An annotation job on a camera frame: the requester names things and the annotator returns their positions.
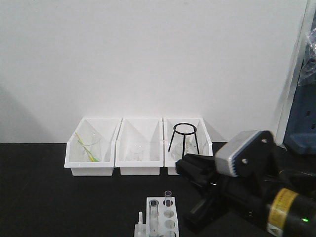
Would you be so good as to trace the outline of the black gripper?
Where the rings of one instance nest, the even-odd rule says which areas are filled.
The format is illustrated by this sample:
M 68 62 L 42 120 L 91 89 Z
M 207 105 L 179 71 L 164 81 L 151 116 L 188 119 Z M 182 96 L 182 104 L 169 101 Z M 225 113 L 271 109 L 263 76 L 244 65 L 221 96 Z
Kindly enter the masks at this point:
M 211 156 L 185 154 L 176 172 L 188 179 L 201 195 L 189 211 L 189 229 L 200 232 L 229 211 L 266 230 L 269 208 L 278 181 L 271 175 L 232 178 L 217 174 Z

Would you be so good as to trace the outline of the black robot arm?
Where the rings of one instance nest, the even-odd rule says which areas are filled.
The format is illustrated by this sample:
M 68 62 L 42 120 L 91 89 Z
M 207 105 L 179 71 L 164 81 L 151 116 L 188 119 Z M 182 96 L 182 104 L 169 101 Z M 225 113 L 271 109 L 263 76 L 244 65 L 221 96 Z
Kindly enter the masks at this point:
M 269 173 L 227 176 L 216 170 L 214 157 L 196 154 L 178 160 L 176 172 L 201 195 L 184 216 L 192 231 L 232 212 L 273 237 L 316 235 L 316 202 Z

